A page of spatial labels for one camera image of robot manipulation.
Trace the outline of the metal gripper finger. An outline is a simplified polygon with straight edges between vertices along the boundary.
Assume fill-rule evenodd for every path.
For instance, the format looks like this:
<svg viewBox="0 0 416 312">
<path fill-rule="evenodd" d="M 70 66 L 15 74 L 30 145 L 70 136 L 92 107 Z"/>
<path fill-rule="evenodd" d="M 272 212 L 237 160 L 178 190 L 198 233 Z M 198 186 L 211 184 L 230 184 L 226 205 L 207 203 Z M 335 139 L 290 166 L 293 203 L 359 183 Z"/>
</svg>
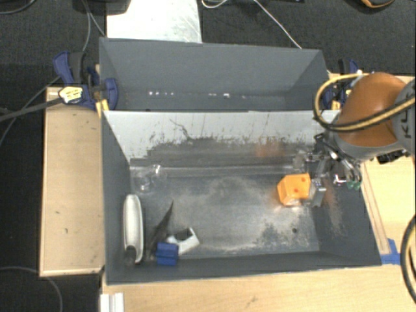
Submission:
<svg viewBox="0 0 416 312">
<path fill-rule="evenodd" d="M 309 188 L 309 203 L 312 207 L 320 207 L 326 193 L 322 178 L 313 178 Z"/>
</svg>

